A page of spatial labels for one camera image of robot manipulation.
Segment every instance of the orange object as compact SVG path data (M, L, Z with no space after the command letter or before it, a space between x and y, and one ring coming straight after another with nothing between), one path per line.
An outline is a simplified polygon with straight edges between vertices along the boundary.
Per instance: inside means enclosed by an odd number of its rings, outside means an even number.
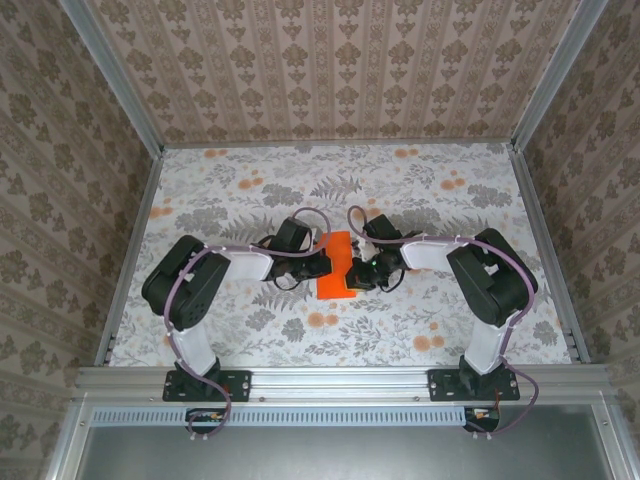
M354 290L347 290L345 277L353 265L351 257L351 235L349 232L331 232L327 245L327 256L331 259L332 272L317 280L318 299L353 298Z

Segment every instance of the patterned floor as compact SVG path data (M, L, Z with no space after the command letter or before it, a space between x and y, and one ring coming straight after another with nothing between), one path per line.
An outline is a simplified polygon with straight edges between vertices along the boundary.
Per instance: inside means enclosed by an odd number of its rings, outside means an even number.
M569 363L560 322L504 145L253 147L170 150L137 261L112 366L171 365L144 279L189 233L209 245L247 244L298 206L322 209L334 230L359 204L402 232L475 235L497 228L540 283L534 310L512 337L512 363ZM301 217L314 226L322 220ZM315 282L282 292L225 282L205 318L227 366L456 364L473 314L452 275L411 272L393 293L322 301Z

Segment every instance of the purple cable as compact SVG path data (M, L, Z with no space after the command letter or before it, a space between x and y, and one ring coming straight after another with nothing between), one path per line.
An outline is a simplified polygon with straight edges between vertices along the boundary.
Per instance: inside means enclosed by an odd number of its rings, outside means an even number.
M511 370L513 373L515 373L516 375L520 375L523 378L526 378L531 385L533 386L533 395L531 396L531 400L529 401L529 404L527 405L527 407L524 409L524 411L520 414L520 416L518 418L516 418L513 422L511 422L509 425L507 425L506 427L500 428L494 432L485 432L483 431L482 428L478 427L477 425L468 422L469 424L471 424L473 427L477 428L480 430L480 433L484 433L485 435L489 436L489 435L497 435L499 433L504 433L508 430L511 430L513 427L515 427L518 423L520 423L520 421L522 421L522 419L529 413L529 411L533 408L534 404L536 403L536 400L538 399L538 395L540 393L540 387L538 386L538 384L536 383L536 381L531 378L529 375L527 375L526 373L516 369L515 367L513 367L505 358L504 354L507 350L507 345L509 344L509 339L511 338L511 335L513 334L513 329L515 328L515 326L520 323L520 321L522 320L522 318L529 312L529 310L531 310L531 308L533 307L533 301L535 298L535 291L533 289L533 284L531 283L531 280L529 280L529 277L527 276L526 272L524 271L524 269L518 265L518 262L516 262L513 258L511 258L509 255L507 255L506 253L504 253L502 250L497 249L487 243L481 242L479 240L476 240L475 238L467 238L467 237L461 237L461 236L456 236L456 237L451 237L451 236L437 236L437 235L419 235L419 236L415 236L415 237L409 237L409 238L401 238L398 240L378 240L377 238L372 238L369 237L367 234L358 231L358 229L356 228L356 226L353 224L353 220L351 219L351 214L354 210L358 210L363 217L363 221L364 223L367 223L367 214L364 211L364 209L362 207L360 207L359 205L352 205L351 207L349 207L349 210L347 210L347 222L349 223L349 228L351 228L351 230L353 230L353 232L358 235L361 238L364 238L365 240L369 241L369 242L374 242L374 243L379 243L379 244L398 244L398 243L414 243L414 242L421 242L421 241L445 241L445 242L449 242L449 243L465 243L465 244L471 244L471 245L476 245L480 248L483 248L491 253L495 253L496 255L498 255L500 258L502 258L505 262L507 262L517 273L518 275L520 275L520 277L522 277L522 280L527 288L527 293L529 295L529 300L527 301L527 305L520 311L520 313L518 313L516 316L514 316L510 321L509 324L507 325L507 331L504 334L504 337L502 338L502 343L500 344L500 350L499 350L499 358L502 361L502 363L504 364L505 368L508 368L509 370Z
M225 391L224 388L222 388L216 382L214 382L212 380L209 380L208 378L205 378L202 375L196 373L184 361L184 359L181 358L180 350L178 349L178 346L176 345L176 343L175 343L175 341L173 339L173 335L172 335L173 331L175 330L175 326L173 325L173 323L170 320L171 305L173 304L173 301L175 299L176 293L178 292L178 288L180 288L180 285L182 284L182 282L184 281L186 276L191 272L191 270L193 270L193 267L195 266L195 264L198 263L198 261L202 257L204 257L205 255L207 255L208 253L211 253L211 252L214 252L214 253L224 252L224 251L227 251L227 252L257 252L257 253L263 253L263 254L266 254L266 255L276 254L276 255L281 256L281 257L299 258L299 257L308 257L310 255L314 255L317 252L321 251L329 243L329 237L331 236L331 222L329 222L329 217L327 217L320 210L318 210L316 208L313 208L313 207L302 207L302 208L299 208L298 210L296 210L293 213L292 216L295 218L300 212L305 212L305 211L317 213L318 215L320 215L322 217L322 219L325 221L325 224L326 224L325 238L313 250L309 250L307 252L301 252L301 253L288 253L288 252L276 252L276 251L268 250L268 249L265 249L265 248L254 247L253 245L250 245L250 246L232 245L232 246L205 247L201 251L199 251L196 255L194 255L193 258L191 258L191 260L189 260L187 265L178 274L178 278L173 283L173 286L171 287L171 290L169 290L169 295L167 295L167 301L164 304L164 312L163 312L164 325L165 325L165 327L167 329L167 337L169 338L169 345L171 346L171 349L173 350L173 353L176 355L176 357L178 359L178 364L180 365L180 367L185 372L187 372L193 378L195 378L196 380L198 380L200 382L206 383L207 385L213 387L215 390L220 392L220 394L224 397L224 400L225 400L225 413L224 413L224 416L222 417L222 420L220 421L220 423L211 432L209 432L208 434L205 434L205 435L201 435L202 437L206 438L208 436L216 435L218 432L220 432L222 427L224 427L224 425L227 423L227 421L229 420L229 416L231 415L231 397ZM203 416L203 415L206 415L206 412L202 412L202 413L193 415L189 419L189 424L188 424L188 428L187 429L188 429L189 433L191 433L192 438L195 438L195 435L196 435L196 433L193 431L193 428L192 428L193 420L196 417Z

